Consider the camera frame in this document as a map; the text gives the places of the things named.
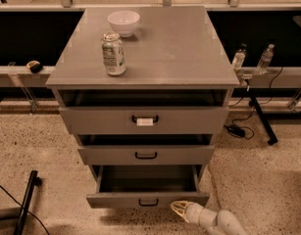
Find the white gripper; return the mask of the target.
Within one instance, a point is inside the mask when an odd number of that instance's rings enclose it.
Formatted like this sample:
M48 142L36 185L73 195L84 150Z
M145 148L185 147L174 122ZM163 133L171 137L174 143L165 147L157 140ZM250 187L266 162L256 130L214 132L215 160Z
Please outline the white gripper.
M215 227L217 225L217 213L200 206L197 203L188 201L173 201L171 209L188 223L197 224L204 228Z

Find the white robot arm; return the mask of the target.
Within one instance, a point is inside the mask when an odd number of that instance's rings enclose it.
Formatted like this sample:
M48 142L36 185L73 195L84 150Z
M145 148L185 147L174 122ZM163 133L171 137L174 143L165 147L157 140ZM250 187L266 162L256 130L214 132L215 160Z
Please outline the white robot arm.
M188 201L173 201L171 209L187 223L202 226L210 235L248 235L237 217L228 210L211 211Z

